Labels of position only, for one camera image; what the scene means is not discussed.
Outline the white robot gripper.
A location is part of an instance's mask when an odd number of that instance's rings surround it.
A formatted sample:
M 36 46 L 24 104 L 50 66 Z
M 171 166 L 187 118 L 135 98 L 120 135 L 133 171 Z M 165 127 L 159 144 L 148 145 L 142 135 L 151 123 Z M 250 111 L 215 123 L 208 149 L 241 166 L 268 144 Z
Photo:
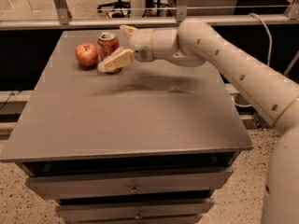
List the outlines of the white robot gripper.
M 101 61 L 97 68 L 100 72 L 112 72 L 133 63 L 135 58 L 139 62 L 152 62 L 152 29 L 137 29 L 129 25 L 121 25 L 120 30 L 129 38 L 130 49 L 120 47 Z

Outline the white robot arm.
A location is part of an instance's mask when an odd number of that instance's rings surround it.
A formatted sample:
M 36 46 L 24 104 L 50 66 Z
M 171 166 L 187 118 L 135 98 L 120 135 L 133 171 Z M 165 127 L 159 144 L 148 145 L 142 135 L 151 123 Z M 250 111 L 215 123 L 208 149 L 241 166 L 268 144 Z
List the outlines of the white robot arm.
M 219 35 L 188 18 L 177 28 L 137 29 L 122 25 L 127 49 L 116 49 L 98 64 L 110 72 L 133 63 L 166 60 L 179 66 L 213 64 L 280 133 L 270 158 L 262 224 L 299 223 L 299 86 Z

